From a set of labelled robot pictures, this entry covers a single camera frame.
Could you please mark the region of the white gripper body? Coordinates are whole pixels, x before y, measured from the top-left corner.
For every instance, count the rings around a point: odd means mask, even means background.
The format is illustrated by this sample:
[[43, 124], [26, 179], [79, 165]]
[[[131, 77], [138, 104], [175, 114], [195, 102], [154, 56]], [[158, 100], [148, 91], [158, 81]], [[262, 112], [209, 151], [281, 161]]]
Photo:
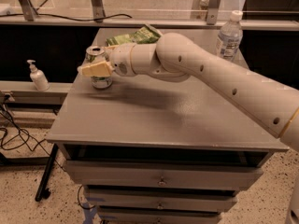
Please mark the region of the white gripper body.
[[135, 43], [121, 44], [111, 51], [109, 59], [118, 75], [123, 77], [133, 77], [135, 75], [131, 62], [131, 53], [134, 46]]

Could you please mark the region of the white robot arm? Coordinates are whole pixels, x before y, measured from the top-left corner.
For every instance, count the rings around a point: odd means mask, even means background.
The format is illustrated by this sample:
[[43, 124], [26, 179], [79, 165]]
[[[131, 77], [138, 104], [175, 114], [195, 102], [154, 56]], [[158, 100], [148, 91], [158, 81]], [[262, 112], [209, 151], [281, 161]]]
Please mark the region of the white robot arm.
[[147, 75], [181, 82], [196, 77], [284, 145], [299, 151], [299, 90], [207, 52], [184, 35], [151, 44], [124, 43], [78, 67], [85, 77]]

